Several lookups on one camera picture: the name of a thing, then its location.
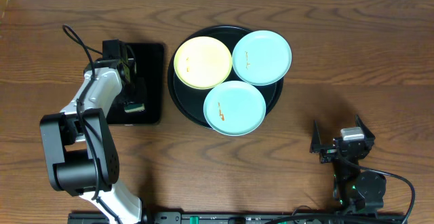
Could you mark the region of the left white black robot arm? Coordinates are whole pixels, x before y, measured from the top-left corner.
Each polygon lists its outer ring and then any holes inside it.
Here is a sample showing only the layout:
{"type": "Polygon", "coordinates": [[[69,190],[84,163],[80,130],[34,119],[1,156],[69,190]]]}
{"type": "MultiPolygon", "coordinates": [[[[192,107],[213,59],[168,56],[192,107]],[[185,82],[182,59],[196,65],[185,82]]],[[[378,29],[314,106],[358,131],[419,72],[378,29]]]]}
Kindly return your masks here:
{"type": "Polygon", "coordinates": [[[39,127],[50,185],[91,202],[109,223],[141,223],[142,200],[119,180],[119,157],[106,120],[116,97],[133,86],[130,46],[91,61],[74,98],[39,127]]]}

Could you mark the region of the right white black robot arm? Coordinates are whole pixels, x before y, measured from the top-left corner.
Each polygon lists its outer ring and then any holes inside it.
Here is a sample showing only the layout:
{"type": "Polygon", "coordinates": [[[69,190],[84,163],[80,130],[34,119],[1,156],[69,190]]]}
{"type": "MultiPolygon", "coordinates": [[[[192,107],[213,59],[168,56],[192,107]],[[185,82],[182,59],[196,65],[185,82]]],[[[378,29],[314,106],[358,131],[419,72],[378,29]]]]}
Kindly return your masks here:
{"type": "Polygon", "coordinates": [[[334,169],[333,198],[341,203],[339,214],[373,214],[384,206],[387,181],[384,176],[360,169],[364,159],[374,146],[375,136],[359,116],[355,126],[343,128],[340,136],[329,145],[321,142],[319,128],[313,123],[310,152],[319,155],[322,164],[331,163],[334,169]]]}

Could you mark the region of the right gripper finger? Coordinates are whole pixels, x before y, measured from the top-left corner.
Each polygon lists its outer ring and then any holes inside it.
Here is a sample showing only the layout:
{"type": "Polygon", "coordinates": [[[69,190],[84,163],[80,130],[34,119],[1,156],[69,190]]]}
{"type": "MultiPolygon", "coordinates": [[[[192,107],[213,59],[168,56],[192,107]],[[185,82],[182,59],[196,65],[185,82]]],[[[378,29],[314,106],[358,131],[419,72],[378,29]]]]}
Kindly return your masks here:
{"type": "Polygon", "coordinates": [[[355,116],[355,123],[358,127],[361,128],[364,136],[366,137],[367,140],[374,140],[375,136],[374,134],[368,129],[368,127],[362,122],[360,116],[356,115],[355,116]]]}
{"type": "Polygon", "coordinates": [[[313,135],[311,139],[311,145],[309,152],[310,153],[319,153],[321,151],[321,138],[319,134],[319,128],[317,125],[317,121],[313,121],[313,135]]]}

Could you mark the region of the light blue plate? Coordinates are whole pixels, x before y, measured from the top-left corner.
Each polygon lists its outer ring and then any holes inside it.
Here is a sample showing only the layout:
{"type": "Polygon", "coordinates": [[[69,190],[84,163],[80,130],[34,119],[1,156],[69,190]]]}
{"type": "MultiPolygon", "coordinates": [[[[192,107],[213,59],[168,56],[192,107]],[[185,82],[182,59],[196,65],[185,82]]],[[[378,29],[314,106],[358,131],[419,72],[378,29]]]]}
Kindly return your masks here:
{"type": "Polygon", "coordinates": [[[203,114],[215,131],[227,136],[242,136],[262,123],[266,103],[254,86],[243,81],[226,81],[208,93],[203,114]]]}
{"type": "Polygon", "coordinates": [[[232,58],[233,69],[240,79],[255,86],[267,86],[289,71],[292,50],[280,34],[254,31],[237,42],[232,58]]]}

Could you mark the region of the green yellow sponge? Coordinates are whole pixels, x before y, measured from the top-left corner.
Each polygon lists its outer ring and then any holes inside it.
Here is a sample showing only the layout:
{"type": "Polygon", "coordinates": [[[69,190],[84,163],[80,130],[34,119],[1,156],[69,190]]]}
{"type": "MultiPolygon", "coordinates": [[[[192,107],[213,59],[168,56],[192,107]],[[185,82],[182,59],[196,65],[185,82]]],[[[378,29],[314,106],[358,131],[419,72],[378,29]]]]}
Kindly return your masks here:
{"type": "Polygon", "coordinates": [[[144,110],[145,110],[145,106],[143,103],[133,103],[124,106],[124,111],[126,113],[141,112],[144,110]]]}

